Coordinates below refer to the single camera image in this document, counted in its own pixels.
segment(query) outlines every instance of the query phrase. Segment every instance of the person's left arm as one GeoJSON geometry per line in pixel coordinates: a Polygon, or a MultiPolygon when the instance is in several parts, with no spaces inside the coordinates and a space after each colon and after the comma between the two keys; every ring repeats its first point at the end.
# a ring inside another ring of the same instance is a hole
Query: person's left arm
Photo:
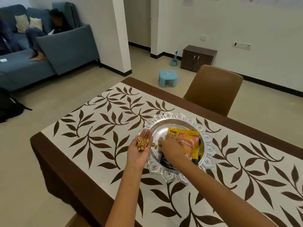
{"type": "Polygon", "coordinates": [[[145,139],[150,139],[150,141],[143,151],[139,151],[136,147],[138,141],[137,136],[129,145],[126,167],[105,227],[134,226],[140,180],[153,140],[150,130],[143,130],[140,136],[145,139]]]}

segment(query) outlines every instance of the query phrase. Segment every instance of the ornate tray rim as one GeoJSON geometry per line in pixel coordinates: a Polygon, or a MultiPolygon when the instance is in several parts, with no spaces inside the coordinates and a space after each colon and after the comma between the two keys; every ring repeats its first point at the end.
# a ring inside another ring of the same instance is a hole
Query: ornate tray rim
{"type": "MultiPolygon", "coordinates": [[[[182,120],[193,126],[197,131],[199,131],[204,143],[204,154],[201,160],[199,161],[199,168],[201,168],[203,171],[206,171],[206,169],[214,167],[214,164],[211,161],[211,157],[214,156],[216,153],[216,150],[212,146],[213,138],[209,134],[206,134],[204,125],[198,124],[195,118],[185,117],[182,113],[172,114],[170,112],[167,112],[164,115],[155,115],[152,120],[145,121],[144,128],[139,130],[138,133],[140,134],[142,130],[150,129],[156,123],[166,119],[182,120]]],[[[162,178],[167,183],[173,182],[175,179],[177,179],[178,181],[180,181],[185,185],[189,184],[188,179],[183,174],[181,174],[178,170],[167,168],[161,165],[156,159],[154,159],[151,153],[149,154],[147,163],[148,163],[149,172],[151,174],[161,174],[162,178]]]]}

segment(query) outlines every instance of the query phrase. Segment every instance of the small brown cabinet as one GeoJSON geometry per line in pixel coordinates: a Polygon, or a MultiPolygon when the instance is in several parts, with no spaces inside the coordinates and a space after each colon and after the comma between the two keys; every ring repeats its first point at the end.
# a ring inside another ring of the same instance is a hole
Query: small brown cabinet
{"type": "Polygon", "coordinates": [[[198,72],[202,65],[211,65],[217,51],[188,45],[182,55],[181,68],[198,72]]]}

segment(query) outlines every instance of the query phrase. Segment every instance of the person sitting on sofa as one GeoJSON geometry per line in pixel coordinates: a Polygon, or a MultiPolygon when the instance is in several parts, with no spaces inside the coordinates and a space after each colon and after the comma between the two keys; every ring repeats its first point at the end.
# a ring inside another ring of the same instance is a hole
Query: person sitting on sofa
{"type": "MultiPolygon", "coordinates": [[[[67,20],[66,20],[65,16],[63,15],[62,11],[60,11],[59,9],[52,9],[49,12],[49,15],[55,26],[54,30],[52,30],[49,33],[49,35],[69,31],[72,29],[70,27],[70,25],[67,23],[67,20]]],[[[39,60],[45,59],[46,56],[43,53],[40,45],[38,44],[36,37],[46,36],[46,33],[44,33],[42,30],[40,30],[36,27],[28,28],[25,33],[26,33],[29,47],[33,50],[33,54],[29,59],[31,61],[39,61],[39,60]]]]}
{"type": "Polygon", "coordinates": [[[23,48],[18,44],[11,27],[0,15],[0,55],[5,55],[11,52],[14,53],[21,50],[23,50],[23,48]]]}

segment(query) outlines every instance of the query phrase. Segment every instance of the person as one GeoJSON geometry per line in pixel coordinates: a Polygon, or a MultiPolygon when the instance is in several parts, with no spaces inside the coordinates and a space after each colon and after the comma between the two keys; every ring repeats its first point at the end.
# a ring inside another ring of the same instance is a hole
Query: person
{"type": "MultiPolygon", "coordinates": [[[[149,138],[150,141],[143,151],[138,151],[136,147],[138,137],[129,145],[126,166],[105,227],[134,226],[140,180],[153,140],[150,130],[143,130],[140,137],[149,138]]],[[[176,138],[169,136],[159,142],[168,162],[192,183],[229,227],[277,227],[262,213],[192,163],[184,155],[176,138]]]]}
{"type": "MultiPolygon", "coordinates": [[[[49,15],[55,27],[54,30],[49,33],[49,35],[69,31],[72,29],[68,24],[64,14],[59,9],[52,9],[49,12],[49,15]]],[[[36,38],[46,36],[46,33],[36,27],[33,27],[28,28],[25,31],[25,34],[28,40],[29,47],[33,50],[32,56],[29,57],[29,59],[31,61],[39,61],[45,59],[46,56],[43,53],[43,50],[41,49],[36,38]]]]}
{"type": "Polygon", "coordinates": [[[21,50],[23,50],[23,48],[17,42],[10,25],[0,15],[0,55],[21,50]]]}

